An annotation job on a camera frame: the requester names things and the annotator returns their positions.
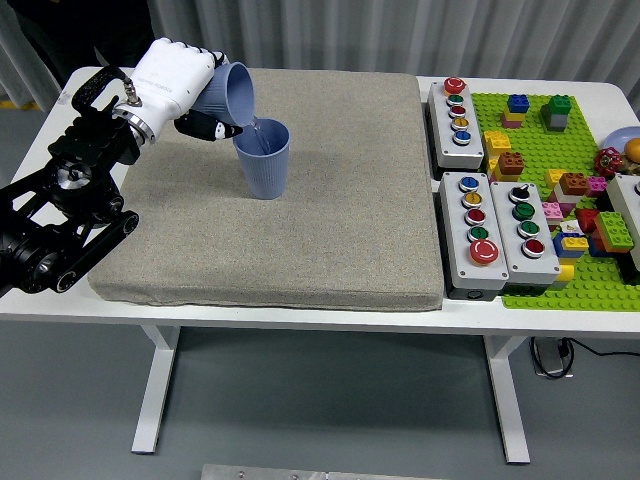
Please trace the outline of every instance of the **green lego baseplate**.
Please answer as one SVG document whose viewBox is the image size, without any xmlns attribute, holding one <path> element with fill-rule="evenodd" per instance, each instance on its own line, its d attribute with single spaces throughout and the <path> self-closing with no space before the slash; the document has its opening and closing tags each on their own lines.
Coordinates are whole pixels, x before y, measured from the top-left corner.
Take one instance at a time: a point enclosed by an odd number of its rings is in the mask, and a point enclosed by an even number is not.
<svg viewBox="0 0 640 480">
<path fill-rule="evenodd" d="M 525 169 L 520 180 L 535 183 L 545 201 L 551 193 L 545 182 L 547 170 L 564 169 L 586 176 L 595 175 L 593 159 L 599 149 L 574 97 L 570 97 L 569 124 L 560 134 L 546 133 L 540 118 L 540 108 L 549 103 L 552 96 L 527 97 L 530 107 L 525 121 L 520 128 L 510 129 L 503 128 L 500 121 L 508 94 L 472 94 L 481 133 L 499 130 L 509 136 L 511 150 L 520 152 L 524 158 Z M 578 207 L 596 208 L 594 199 L 588 197 L 583 197 Z M 565 218 L 573 219 L 573 213 Z M 538 297 L 504 295 L 502 301 L 505 307 L 514 309 L 637 311 L 640 287 L 622 282 L 613 258 L 593 258 L 585 252 L 575 266 L 573 280 L 562 290 L 549 289 Z"/>
</svg>

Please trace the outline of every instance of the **water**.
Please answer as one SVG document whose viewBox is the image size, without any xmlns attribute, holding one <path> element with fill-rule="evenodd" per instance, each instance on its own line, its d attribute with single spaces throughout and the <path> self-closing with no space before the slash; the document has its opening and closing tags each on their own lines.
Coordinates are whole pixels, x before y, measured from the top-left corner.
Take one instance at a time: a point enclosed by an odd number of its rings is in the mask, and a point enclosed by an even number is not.
<svg viewBox="0 0 640 480">
<path fill-rule="evenodd" d="M 253 127 L 253 131 L 256 132 L 256 138 L 258 139 L 258 143 L 260 144 L 262 152 L 265 155 L 271 154 L 271 145 L 269 145 L 269 140 L 260 127 L 260 123 L 257 117 L 253 117 L 253 120 L 251 120 L 251 126 Z"/>
</svg>

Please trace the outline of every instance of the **gray fabric mat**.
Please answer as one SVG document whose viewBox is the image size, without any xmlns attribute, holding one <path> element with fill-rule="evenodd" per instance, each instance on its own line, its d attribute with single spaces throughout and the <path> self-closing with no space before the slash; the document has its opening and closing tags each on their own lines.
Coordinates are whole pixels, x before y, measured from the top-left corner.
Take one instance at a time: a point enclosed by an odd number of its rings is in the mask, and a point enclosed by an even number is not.
<svg viewBox="0 0 640 480">
<path fill-rule="evenodd" d="M 441 308 L 415 77 L 253 69 L 256 113 L 291 131 L 287 189 L 255 200 L 231 140 L 167 125 L 122 194 L 140 225 L 90 274 L 106 300 L 345 310 Z"/>
</svg>

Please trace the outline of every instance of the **blue plastic cup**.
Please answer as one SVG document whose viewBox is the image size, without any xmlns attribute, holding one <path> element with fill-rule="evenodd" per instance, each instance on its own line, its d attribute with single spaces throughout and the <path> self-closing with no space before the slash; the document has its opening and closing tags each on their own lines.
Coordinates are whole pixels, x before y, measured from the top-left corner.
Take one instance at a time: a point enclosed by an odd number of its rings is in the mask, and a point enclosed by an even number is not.
<svg viewBox="0 0 640 480">
<path fill-rule="evenodd" d="M 259 131 L 253 126 L 245 127 L 233 137 L 233 145 L 253 196 L 273 200 L 284 193 L 287 185 L 291 134 L 286 125 L 272 118 L 259 118 L 257 125 Z"/>
<path fill-rule="evenodd" d="M 240 62 L 220 65 L 191 107 L 238 127 L 251 123 L 255 92 L 249 70 Z"/>
</svg>

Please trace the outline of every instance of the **white table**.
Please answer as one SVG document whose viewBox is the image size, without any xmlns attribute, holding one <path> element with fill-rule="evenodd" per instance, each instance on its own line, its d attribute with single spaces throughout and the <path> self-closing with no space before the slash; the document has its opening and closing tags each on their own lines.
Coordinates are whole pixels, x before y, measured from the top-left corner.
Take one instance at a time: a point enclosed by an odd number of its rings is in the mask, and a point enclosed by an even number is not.
<svg viewBox="0 0 640 480">
<path fill-rule="evenodd" d="M 63 133 L 76 115 L 70 105 L 73 92 L 96 70 L 84 68 L 72 76 L 14 180 L 41 168 L 50 158 L 47 146 Z M 427 101 L 431 83 L 442 80 L 443 78 L 418 78 L 423 103 Z M 640 125 L 622 91 L 610 84 L 490 79 L 467 79 L 467 82 L 471 90 L 477 93 L 573 95 L 599 144 L 617 128 Z M 123 95 L 124 92 L 121 85 L 112 82 L 98 99 L 96 106 L 102 107 L 115 94 Z M 117 165 L 112 171 L 118 185 L 121 185 L 126 170 L 126 167 Z M 51 206 L 35 217 L 41 224 L 57 223 L 62 218 Z M 142 326 L 156 349 L 132 446 L 132 451 L 136 453 L 152 453 L 155 450 L 182 326 L 483 335 L 505 455 L 509 463 L 529 463 L 509 366 L 509 354 L 513 350 L 529 336 L 640 338 L 640 313 L 590 312 L 589 315 L 584 315 L 581 312 L 567 311 L 514 311 L 505 309 L 500 298 L 493 302 L 445 299 L 442 310 L 426 313 L 151 307 L 104 301 L 89 287 L 86 278 L 62 295 L 50 290 L 27 295 L 14 289 L 0 299 L 0 320 Z"/>
</svg>

